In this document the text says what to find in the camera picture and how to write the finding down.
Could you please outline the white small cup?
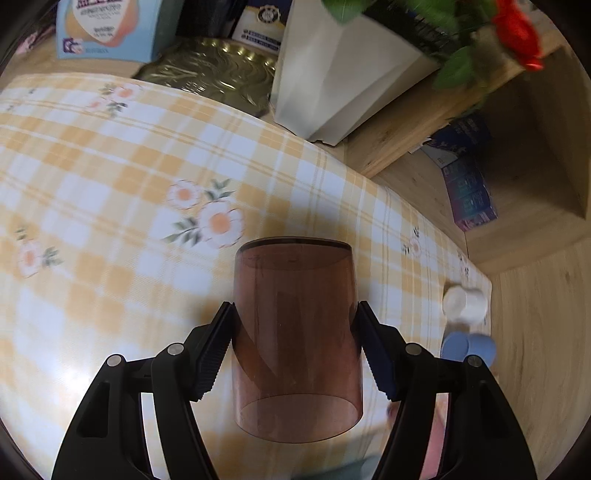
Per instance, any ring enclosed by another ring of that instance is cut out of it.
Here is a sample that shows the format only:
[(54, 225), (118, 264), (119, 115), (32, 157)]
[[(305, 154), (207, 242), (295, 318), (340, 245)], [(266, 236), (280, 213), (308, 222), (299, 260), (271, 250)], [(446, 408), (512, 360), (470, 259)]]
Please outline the white small cup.
[(477, 325), (486, 318), (488, 299), (479, 289), (455, 285), (444, 294), (443, 311), (449, 321)]

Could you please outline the purple box on shelf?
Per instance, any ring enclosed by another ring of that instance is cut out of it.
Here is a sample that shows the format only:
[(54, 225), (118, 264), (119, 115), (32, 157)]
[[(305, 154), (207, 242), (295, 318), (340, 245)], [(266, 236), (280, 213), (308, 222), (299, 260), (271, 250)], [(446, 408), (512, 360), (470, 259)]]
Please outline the purple box on shelf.
[(468, 232), (498, 218), (485, 179), (470, 161), (458, 159), (442, 169), (454, 223)]

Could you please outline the red rose bouquet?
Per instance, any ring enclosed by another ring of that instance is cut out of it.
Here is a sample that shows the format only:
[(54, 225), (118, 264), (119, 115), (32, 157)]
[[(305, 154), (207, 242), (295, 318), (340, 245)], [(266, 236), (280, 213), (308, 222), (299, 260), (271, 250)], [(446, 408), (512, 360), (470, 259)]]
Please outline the red rose bouquet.
[(541, 40), (516, 1), (325, 1), (325, 10), (346, 25), (360, 16), (377, 21), (440, 65), (437, 89), (487, 85), (492, 62), (481, 35), (491, 33), (501, 50), (527, 71), (544, 68)]

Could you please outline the gold embossed tray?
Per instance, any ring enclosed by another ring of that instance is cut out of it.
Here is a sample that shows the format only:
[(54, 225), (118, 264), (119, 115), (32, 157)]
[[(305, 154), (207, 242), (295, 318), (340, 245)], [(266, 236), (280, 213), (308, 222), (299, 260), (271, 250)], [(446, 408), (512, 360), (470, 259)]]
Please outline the gold embossed tray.
[(138, 80), (183, 90), (254, 117), (270, 112), (276, 57), (214, 38), (185, 39), (143, 65)]

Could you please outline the yellow plaid floral tablecloth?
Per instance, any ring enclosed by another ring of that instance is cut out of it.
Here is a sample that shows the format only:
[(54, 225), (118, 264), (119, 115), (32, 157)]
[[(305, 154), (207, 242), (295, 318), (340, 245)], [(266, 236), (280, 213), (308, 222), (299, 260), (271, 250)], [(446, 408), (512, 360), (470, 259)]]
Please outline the yellow plaid floral tablecloth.
[(438, 353), (451, 284), (490, 292), (393, 191), (265, 121), (107, 75), (1, 92), (1, 417), (49, 478), (103, 361), (150, 357), (232, 296), (235, 253), (276, 236), (353, 248), (377, 317)]

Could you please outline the white faceted vase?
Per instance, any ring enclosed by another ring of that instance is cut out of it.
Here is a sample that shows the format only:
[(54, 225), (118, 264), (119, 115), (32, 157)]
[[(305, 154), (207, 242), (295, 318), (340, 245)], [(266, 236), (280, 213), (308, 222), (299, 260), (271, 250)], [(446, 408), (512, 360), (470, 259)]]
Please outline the white faceted vase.
[(274, 121), (335, 146), (437, 68), (373, 19), (341, 25), (320, 1), (294, 1), (270, 94)]

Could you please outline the light blue probiotics box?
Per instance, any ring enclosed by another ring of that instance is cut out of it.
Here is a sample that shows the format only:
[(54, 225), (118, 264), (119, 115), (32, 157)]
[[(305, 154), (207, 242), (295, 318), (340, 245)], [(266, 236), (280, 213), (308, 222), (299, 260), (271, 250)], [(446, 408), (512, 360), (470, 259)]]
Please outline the light blue probiotics box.
[(58, 4), (60, 59), (148, 63), (175, 40), (179, 0), (70, 0)]

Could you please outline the brown translucent cup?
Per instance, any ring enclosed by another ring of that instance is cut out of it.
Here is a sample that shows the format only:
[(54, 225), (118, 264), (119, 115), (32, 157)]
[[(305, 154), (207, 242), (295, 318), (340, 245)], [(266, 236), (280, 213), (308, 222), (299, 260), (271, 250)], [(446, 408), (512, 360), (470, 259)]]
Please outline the brown translucent cup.
[(351, 246), (304, 237), (246, 243), (235, 256), (233, 299), (238, 426), (292, 444), (353, 428), (363, 416), (363, 386)]

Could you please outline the dark blue box under roses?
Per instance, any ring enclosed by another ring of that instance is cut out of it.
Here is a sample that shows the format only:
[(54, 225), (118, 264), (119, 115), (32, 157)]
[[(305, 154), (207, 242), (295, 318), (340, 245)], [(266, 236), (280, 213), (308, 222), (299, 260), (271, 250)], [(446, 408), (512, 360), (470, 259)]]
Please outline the dark blue box under roses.
[(231, 39), (277, 56), (291, 3), (291, 0), (186, 0), (176, 35)]

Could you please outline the blue plastic cup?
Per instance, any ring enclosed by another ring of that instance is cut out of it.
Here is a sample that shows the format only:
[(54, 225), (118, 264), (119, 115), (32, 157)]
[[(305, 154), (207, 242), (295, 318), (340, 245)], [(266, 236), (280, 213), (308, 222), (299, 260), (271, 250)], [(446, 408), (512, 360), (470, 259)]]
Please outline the blue plastic cup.
[(440, 356), (447, 360), (462, 362), (471, 355), (479, 356), (488, 367), (494, 363), (497, 346), (488, 335), (455, 331), (443, 340)]

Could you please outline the dark blue snack box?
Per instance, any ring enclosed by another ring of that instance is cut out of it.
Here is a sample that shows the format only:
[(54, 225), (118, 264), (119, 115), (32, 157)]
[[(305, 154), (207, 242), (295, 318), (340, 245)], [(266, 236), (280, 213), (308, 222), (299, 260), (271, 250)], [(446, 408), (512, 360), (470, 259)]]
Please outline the dark blue snack box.
[(421, 145), (425, 153), (439, 168), (480, 151), (490, 142), (490, 130), (479, 113), (452, 120), (437, 130)]

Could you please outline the wooden shelf unit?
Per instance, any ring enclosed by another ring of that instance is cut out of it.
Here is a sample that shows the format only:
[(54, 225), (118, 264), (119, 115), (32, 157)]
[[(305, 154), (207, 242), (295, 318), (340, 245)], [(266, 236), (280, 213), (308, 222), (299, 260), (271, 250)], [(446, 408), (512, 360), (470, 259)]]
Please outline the wooden shelf unit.
[(590, 235), (590, 78), (557, 28), (542, 35), (545, 68), (502, 63), (492, 91), (437, 91), (426, 79), (356, 129), (346, 165), (391, 188), (432, 167), (412, 148), (471, 107), (485, 126), (471, 154), (487, 183), (495, 220), (462, 232), (417, 187), (418, 209), (493, 274), (528, 265)]

